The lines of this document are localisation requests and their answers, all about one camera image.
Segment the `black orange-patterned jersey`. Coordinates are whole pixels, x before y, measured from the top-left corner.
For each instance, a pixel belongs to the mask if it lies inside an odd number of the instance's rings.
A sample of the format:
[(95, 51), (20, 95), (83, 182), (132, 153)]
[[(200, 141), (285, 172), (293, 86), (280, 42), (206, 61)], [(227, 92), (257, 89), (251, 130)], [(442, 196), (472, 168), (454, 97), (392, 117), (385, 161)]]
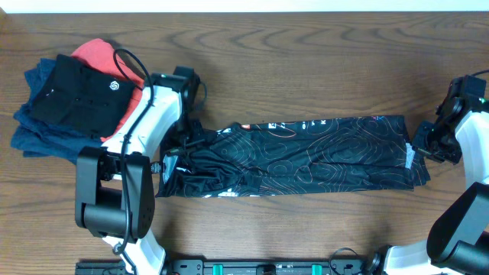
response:
[(271, 122), (167, 137), (160, 197), (243, 197), (411, 190), (426, 184), (403, 116)]

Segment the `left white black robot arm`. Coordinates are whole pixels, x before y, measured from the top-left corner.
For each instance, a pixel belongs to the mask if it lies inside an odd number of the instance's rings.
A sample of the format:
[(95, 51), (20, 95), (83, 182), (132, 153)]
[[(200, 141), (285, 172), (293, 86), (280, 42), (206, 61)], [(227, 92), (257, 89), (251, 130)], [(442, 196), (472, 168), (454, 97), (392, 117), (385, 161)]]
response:
[(200, 78), (178, 66), (152, 74), (141, 102), (101, 147), (84, 147), (76, 162), (76, 224), (110, 244), (117, 261), (81, 261), (77, 274), (172, 274), (173, 265), (151, 224), (153, 174), (167, 180), (191, 144)]

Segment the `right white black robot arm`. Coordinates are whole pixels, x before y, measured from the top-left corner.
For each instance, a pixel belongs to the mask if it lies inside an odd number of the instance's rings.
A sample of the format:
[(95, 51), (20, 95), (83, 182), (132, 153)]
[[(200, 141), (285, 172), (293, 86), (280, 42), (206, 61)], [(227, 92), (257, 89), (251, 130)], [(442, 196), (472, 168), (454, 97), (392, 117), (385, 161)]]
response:
[(374, 274), (488, 274), (488, 113), (469, 112), (455, 128), (466, 190), (426, 240), (389, 247)]

